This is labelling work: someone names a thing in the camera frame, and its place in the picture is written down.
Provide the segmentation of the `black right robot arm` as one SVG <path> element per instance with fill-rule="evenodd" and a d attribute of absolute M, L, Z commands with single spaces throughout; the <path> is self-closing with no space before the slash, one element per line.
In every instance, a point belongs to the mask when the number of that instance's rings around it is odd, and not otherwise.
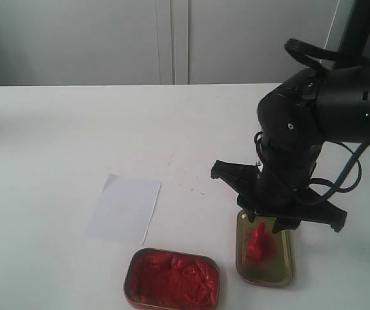
<path fill-rule="evenodd" d="M 263 97 L 254 137 L 258 165 L 216 161 L 211 178 L 237 192 L 247 219 L 273 218 L 271 231 L 295 230 L 303 222 L 339 232 L 347 213 L 333 205 L 349 173 L 362 171 L 360 157 L 370 146 L 370 58 L 332 51 L 290 38 L 285 51 L 303 69 Z M 335 181 L 313 176 L 324 143 L 348 148 L 357 143 Z"/>

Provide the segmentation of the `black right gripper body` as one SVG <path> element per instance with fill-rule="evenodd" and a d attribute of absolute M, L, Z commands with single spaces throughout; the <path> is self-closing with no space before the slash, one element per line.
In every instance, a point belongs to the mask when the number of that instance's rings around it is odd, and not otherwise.
<path fill-rule="evenodd" d="M 319 202 L 321 196 L 308 186 L 320 152 L 320 147 L 297 153 L 260 148 L 262 169 L 218 160 L 211 178 L 221 179 L 234 189 L 238 206 L 255 210 L 256 217 L 295 219 L 298 226 L 301 222 L 322 223 L 338 233 L 347 212 L 327 200 Z"/>

